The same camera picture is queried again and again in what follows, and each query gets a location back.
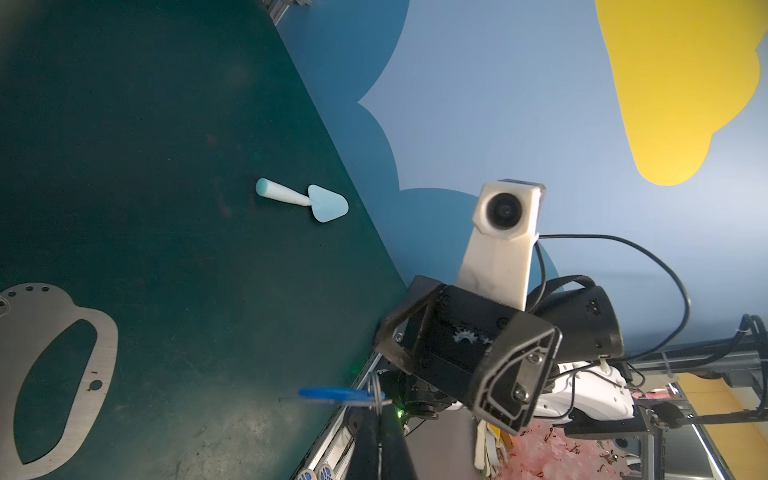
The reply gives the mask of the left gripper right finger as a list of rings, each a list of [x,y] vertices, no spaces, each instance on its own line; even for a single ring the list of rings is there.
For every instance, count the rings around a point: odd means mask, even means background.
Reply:
[[[405,434],[394,405],[386,405],[382,409],[379,420],[379,443],[382,480],[417,480],[405,442]]]

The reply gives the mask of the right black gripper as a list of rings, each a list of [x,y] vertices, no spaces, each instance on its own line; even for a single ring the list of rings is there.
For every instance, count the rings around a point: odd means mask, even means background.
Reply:
[[[534,416],[561,338],[534,315],[418,276],[381,320],[374,345],[397,370],[385,391],[408,417],[435,419],[458,402],[517,435]]]

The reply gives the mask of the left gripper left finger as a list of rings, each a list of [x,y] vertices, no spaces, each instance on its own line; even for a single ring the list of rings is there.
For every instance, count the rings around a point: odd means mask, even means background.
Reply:
[[[353,433],[353,448],[346,479],[379,479],[379,416],[376,411],[368,407],[352,407],[347,426]]]

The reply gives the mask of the key with blue tag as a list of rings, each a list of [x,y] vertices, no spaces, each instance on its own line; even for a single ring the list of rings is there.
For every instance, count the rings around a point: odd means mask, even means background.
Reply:
[[[304,399],[337,403],[370,403],[375,400],[372,393],[350,388],[304,388],[298,392]]]

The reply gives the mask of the silver metal keyring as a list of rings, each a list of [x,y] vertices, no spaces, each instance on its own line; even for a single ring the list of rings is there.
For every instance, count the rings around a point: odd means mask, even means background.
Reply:
[[[371,372],[368,375],[368,386],[373,396],[373,406],[378,415],[381,414],[384,406],[384,394],[381,388],[379,375],[376,371]]]

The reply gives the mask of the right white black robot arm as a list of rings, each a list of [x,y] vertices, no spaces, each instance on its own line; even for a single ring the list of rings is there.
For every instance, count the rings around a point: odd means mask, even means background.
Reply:
[[[589,280],[528,313],[419,276],[382,319],[375,348],[401,373],[393,396],[417,417],[455,400],[513,435],[534,420],[575,439],[651,430],[619,367],[613,308]]]

